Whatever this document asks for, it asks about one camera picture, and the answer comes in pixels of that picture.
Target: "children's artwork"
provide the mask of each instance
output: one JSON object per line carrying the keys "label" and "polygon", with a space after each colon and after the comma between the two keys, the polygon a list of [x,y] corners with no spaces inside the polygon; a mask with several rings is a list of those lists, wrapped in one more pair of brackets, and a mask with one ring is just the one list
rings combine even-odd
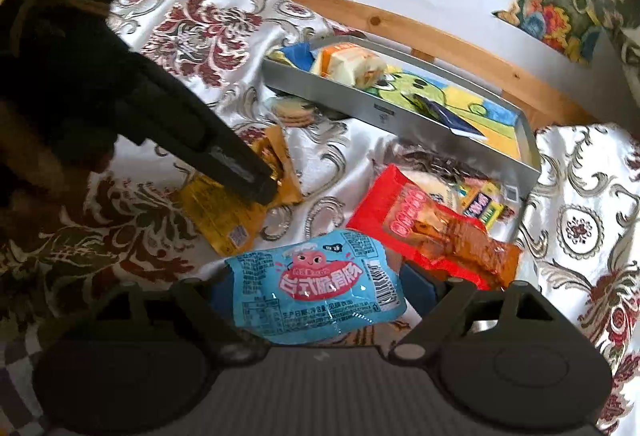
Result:
{"label": "children's artwork", "polygon": [[588,0],[516,0],[494,15],[580,64],[591,62],[600,36]]}
{"label": "children's artwork", "polygon": [[518,116],[442,77],[423,70],[419,74],[406,69],[390,70],[382,80],[365,92],[416,112],[420,112],[420,109],[412,104],[407,95],[413,93],[422,96],[462,118],[479,133],[470,134],[471,131],[468,130],[465,136],[475,138],[511,158],[520,159],[515,130]]}

